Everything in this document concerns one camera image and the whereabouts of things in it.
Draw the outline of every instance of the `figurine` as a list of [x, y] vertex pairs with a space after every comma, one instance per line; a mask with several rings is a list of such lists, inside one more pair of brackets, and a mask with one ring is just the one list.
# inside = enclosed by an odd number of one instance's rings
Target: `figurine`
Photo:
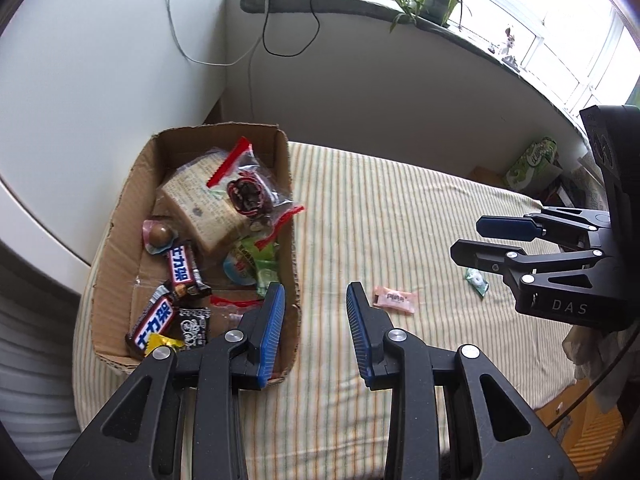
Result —
[[502, 62], [509, 67], [513, 68], [516, 72], [519, 72], [518, 62], [515, 57], [509, 54], [509, 50], [513, 48], [516, 42], [516, 37], [511, 33], [511, 27], [507, 27], [504, 33], [507, 35], [507, 42], [500, 50], [500, 55], [503, 56]]

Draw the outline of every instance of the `yellow candy wrapper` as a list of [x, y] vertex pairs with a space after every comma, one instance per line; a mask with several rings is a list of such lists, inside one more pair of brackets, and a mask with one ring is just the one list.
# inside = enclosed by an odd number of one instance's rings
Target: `yellow candy wrapper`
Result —
[[159, 346], [170, 346], [171, 348], [181, 348], [184, 346], [184, 343], [179, 339], [171, 339], [170, 337], [160, 335], [160, 334], [151, 334], [149, 336], [149, 341], [146, 344], [145, 348], [145, 357], [151, 354], [156, 348]]

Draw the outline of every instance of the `snickers bar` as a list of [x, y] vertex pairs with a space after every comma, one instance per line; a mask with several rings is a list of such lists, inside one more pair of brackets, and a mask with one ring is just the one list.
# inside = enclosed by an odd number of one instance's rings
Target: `snickers bar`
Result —
[[149, 336], [164, 332], [175, 317], [171, 292], [165, 284], [156, 288], [131, 332], [125, 336], [129, 348], [138, 357], [144, 357]]
[[176, 300], [181, 300], [187, 295], [201, 298], [211, 293], [210, 286], [202, 282], [189, 242], [169, 249], [166, 257]]

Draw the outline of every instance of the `snack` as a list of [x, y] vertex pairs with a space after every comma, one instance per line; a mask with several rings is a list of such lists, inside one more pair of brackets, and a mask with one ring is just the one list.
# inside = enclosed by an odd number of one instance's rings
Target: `snack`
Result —
[[178, 318], [186, 349], [199, 348], [207, 344], [210, 315], [208, 308], [180, 309]]
[[414, 314], [418, 304], [418, 295], [377, 285], [373, 289], [373, 304]]
[[226, 156], [222, 150], [211, 150], [178, 168], [160, 189], [167, 207], [182, 219], [204, 254], [232, 243], [250, 224], [234, 210], [226, 191], [212, 192], [206, 186]]
[[467, 267], [465, 269], [465, 280], [472, 285], [478, 294], [480, 294], [481, 298], [484, 298], [484, 295], [489, 290], [489, 283], [485, 280], [482, 274], [480, 274], [479, 270]]
[[125, 341], [132, 352], [138, 357], [143, 356], [149, 336], [164, 332], [174, 316], [175, 307], [171, 292], [163, 283], [156, 288], [133, 329], [125, 336]]
[[271, 172], [254, 156], [251, 143], [241, 137], [225, 161], [212, 173], [207, 187], [226, 195], [242, 225], [255, 233], [255, 245], [265, 248], [281, 227], [304, 207], [293, 202], [275, 185]]
[[503, 178], [504, 185], [513, 191], [537, 196], [561, 173], [557, 164], [558, 148], [550, 137], [532, 142]]
[[255, 285], [257, 277], [256, 262], [274, 262], [276, 257], [276, 245], [267, 244], [262, 250], [255, 246], [252, 237], [238, 240], [229, 251], [222, 266], [226, 276], [238, 285]]
[[142, 222], [142, 241], [146, 252], [159, 254], [171, 247], [178, 234], [162, 219], [149, 219]]
[[171, 248], [166, 253], [166, 259], [176, 300], [182, 300], [186, 296], [201, 298], [211, 293], [210, 286], [203, 283], [200, 277], [189, 242]]
[[184, 346], [184, 343], [179, 339], [171, 339], [170, 337], [154, 333], [149, 336], [149, 341], [146, 342], [145, 356], [151, 354], [151, 352], [159, 346], [170, 346], [178, 350]]

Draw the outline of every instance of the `mattress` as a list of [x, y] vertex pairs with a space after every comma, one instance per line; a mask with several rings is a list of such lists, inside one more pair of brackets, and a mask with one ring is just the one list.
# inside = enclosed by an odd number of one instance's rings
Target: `mattress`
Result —
[[[528, 197], [398, 162], [290, 143], [302, 333], [296, 363], [282, 383], [241, 392], [244, 447], [253, 480], [380, 478], [386, 455], [390, 391], [370, 392], [359, 377], [345, 291], [362, 282], [416, 292], [415, 314], [395, 326], [425, 343], [473, 343], [533, 408], [574, 382], [561, 342], [569, 326], [521, 316], [500, 276], [487, 275], [483, 299], [449, 257], [458, 238], [479, 240], [483, 214], [540, 210]], [[557, 252], [536, 240], [528, 253]], [[74, 394], [81, 428], [124, 380], [91, 345], [92, 269], [74, 338]], [[440, 410], [441, 449], [448, 446]], [[189, 477], [190, 439], [183, 478]]]

